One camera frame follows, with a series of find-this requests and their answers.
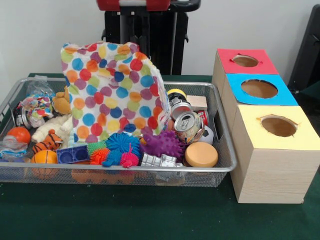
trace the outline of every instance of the white plush toy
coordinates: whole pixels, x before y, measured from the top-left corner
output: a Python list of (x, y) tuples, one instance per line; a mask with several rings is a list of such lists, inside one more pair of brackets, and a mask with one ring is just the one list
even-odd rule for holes
[(68, 147), (69, 135), (73, 129), (72, 116), (63, 115), (51, 118), (45, 124), (38, 127), (35, 133), (32, 135), (31, 140), (35, 143), (42, 142), (48, 135), (48, 131), (53, 129), (55, 134), (63, 140), (61, 148)]

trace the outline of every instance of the polka dot fabric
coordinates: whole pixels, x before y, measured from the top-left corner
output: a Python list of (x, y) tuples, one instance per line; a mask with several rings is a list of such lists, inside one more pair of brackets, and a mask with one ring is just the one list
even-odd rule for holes
[(158, 135), (170, 117), (159, 70), (131, 42), (96, 42), (61, 49), (74, 138), (94, 143), (112, 133)]

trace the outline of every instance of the stacked wooden box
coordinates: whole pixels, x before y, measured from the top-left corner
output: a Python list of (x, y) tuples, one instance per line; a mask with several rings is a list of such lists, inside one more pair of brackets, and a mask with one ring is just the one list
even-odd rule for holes
[(218, 49), (219, 90), (237, 153), (239, 203), (302, 203), (320, 165), (320, 138), (264, 50)]

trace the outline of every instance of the red can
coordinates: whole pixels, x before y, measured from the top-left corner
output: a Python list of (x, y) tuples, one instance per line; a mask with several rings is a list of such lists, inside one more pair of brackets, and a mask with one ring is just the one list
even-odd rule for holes
[(198, 116), (203, 119), (204, 125), (208, 126), (209, 115), (206, 110), (200, 110), (197, 112)]

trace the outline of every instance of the wire mesh basket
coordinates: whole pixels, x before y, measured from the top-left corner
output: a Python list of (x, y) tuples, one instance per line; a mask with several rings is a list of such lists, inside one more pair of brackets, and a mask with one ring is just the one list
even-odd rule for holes
[[(26, 97), (33, 77), (17, 82), (0, 105), (0, 141), (15, 126), (12, 110)], [(48, 78), (55, 92), (63, 92), (64, 78)], [(166, 90), (181, 89), (187, 95), (205, 96), (208, 126), (214, 132), (213, 146), (218, 152), (214, 167), (151, 167), (123, 168), (85, 164), (35, 164), (0, 162), (0, 182), (47, 184), (109, 184), (145, 186), (217, 187), (227, 172), (237, 164), (236, 154), (228, 130), (225, 113), (217, 88), (210, 83), (165, 82)], [(31, 143), (26, 157), (33, 156)]]

